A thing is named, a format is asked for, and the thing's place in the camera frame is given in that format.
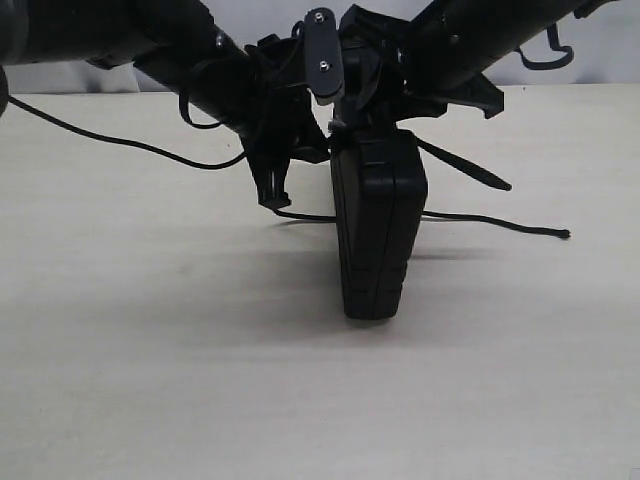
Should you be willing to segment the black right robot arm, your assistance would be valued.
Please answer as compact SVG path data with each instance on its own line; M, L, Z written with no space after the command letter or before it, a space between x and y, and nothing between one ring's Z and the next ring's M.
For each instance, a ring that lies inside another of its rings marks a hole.
M554 70L574 58L561 45L557 24L568 15L583 19L600 1L433 1L407 21L352 5L340 36L375 56L363 75L355 108L384 106L391 120L438 117L448 105L482 110L491 118L504 109L504 95L484 71L545 32L556 61L523 59L529 70Z

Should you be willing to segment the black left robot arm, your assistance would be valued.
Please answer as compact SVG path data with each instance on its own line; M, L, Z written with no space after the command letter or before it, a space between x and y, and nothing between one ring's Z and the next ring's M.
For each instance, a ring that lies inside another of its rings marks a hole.
M185 122L198 109L207 116L205 129L225 127L239 137L258 202L271 210L290 203L285 180L292 160L316 164L330 157L312 111L321 95L312 67L314 49L336 43L332 15L323 23L307 15L287 38L270 35L240 47L199 1L1 5L3 65L132 65L177 95Z

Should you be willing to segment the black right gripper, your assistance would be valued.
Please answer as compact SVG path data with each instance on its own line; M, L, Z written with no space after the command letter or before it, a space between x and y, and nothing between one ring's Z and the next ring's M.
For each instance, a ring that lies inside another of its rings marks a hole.
M451 104L477 108L490 119L504 110L504 93L475 73L456 87L434 87L419 73L426 56L411 52L410 23L352 5L344 15L343 118L438 118Z

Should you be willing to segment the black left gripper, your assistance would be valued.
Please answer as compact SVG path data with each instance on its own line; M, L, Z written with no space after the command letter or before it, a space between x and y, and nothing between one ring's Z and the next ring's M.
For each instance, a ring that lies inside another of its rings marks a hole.
M290 162L327 161L329 142L312 112L303 35L289 39L271 35L250 46L248 53L259 62L262 76L258 122L242 145L256 184L258 204L284 208L291 204L285 190Z

